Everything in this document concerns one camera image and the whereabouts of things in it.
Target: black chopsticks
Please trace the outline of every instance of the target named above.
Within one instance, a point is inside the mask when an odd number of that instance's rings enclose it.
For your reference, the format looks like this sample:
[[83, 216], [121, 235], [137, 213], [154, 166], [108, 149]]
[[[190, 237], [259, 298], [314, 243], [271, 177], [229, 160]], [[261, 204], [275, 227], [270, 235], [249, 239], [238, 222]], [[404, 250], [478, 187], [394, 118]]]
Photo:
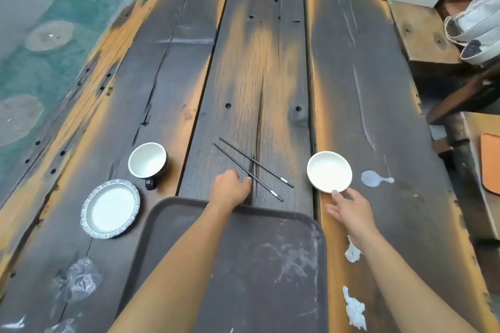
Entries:
[[242, 170], [244, 170], [249, 176], [251, 176], [253, 179], [255, 179], [262, 187], [264, 187], [266, 190], [268, 190], [269, 192], [271, 192], [271, 194], [273, 194], [275, 197], [278, 198], [278, 200], [280, 202], [283, 202], [283, 198], [281, 196], [279, 196], [276, 192], [272, 191], [268, 186], [266, 186], [264, 183], [262, 183], [255, 175], [253, 175], [250, 171], [248, 171], [245, 166], [243, 166], [240, 162], [238, 162], [237, 160], [235, 160], [233, 157], [231, 157], [223, 148], [221, 148], [219, 145], [217, 145], [215, 142], [214, 142], [214, 145], [216, 146], [217, 149], [219, 149], [222, 153], [226, 154], [229, 159], [231, 159], [231, 161], [233, 161], [234, 163], [236, 163]]
[[262, 167], [264, 170], [266, 170], [267, 172], [269, 172], [271, 175], [274, 175], [276, 178], [278, 178], [279, 180], [281, 180], [283, 183], [286, 183], [287, 185], [289, 185], [290, 187], [293, 188], [293, 184], [291, 184], [289, 181], [287, 181], [285, 178], [283, 177], [280, 177], [278, 174], [276, 174], [274, 171], [268, 169], [266, 166], [264, 166], [262, 163], [260, 162], [257, 162], [256, 160], [254, 160], [252, 157], [250, 157], [248, 154], [246, 153], [243, 153], [240, 149], [238, 149], [237, 147], [235, 147], [234, 145], [230, 144], [229, 142], [227, 142], [225, 139], [223, 139], [222, 137], [219, 137], [219, 140], [221, 140], [222, 142], [228, 144], [229, 146], [231, 146], [234, 150], [236, 150], [238, 153], [240, 154], [243, 154], [245, 157], [247, 157], [248, 159], [250, 159], [253, 163], [255, 163], [256, 165], [259, 165], [260, 167]]

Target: plate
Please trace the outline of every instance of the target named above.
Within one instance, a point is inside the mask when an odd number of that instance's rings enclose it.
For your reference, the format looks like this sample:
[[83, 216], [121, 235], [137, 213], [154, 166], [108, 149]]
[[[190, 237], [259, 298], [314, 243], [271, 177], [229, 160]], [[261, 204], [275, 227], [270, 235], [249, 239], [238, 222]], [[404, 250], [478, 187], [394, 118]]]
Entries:
[[139, 191], [131, 182], [113, 179], [95, 188], [85, 200], [80, 224], [91, 237], [108, 239], [132, 224], [140, 205]]
[[340, 154], [318, 152], [309, 159], [308, 177], [314, 187], [329, 194], [349, 187], [353, 180], [353, 170]]

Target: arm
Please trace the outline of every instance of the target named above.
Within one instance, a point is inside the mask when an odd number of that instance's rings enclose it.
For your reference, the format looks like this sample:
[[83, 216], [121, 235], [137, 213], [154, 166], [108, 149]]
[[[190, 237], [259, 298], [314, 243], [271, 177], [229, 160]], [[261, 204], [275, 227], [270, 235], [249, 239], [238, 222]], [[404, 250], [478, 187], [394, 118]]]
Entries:
[[251, 186], [251, 179], [240, 182], [235, 170], [216, 177], [202, 215], [165, 254], [110, 333], [191, 332], [226, 222]]
[[401, 332], [478, 333], [431, 290], [382, 237], [369, 202], [353, 189], [347, 189], [347, 193], [352, 200], [334, 191], [334, 203], [326, 205], [327, 212], [347, 227], [353, 244], [366, 257]]

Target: mug handle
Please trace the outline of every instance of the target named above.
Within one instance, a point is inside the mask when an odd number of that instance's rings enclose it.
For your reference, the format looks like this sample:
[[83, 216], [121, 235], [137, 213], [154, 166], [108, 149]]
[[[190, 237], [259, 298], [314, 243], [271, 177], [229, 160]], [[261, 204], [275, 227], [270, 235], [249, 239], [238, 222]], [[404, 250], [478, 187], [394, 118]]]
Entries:
[[158, 182], [157, 182], [156, 177], [151, 177], [151, 178], [147, 178], [145, 180], [145, 184], [146, 184], [146, 190], [152, 191], [152, 190], [156, 189]]

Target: canvas bag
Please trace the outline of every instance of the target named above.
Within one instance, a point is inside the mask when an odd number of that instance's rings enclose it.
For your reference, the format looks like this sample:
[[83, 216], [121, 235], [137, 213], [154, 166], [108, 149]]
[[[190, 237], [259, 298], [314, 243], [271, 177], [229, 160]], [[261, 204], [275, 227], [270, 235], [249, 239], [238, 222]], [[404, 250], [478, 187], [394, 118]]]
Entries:
[[445, 19], [445, 35], [464, 46], [460, 58], [472, 65], [500, 55], [500, 0], [472, 0], [465, 11]]

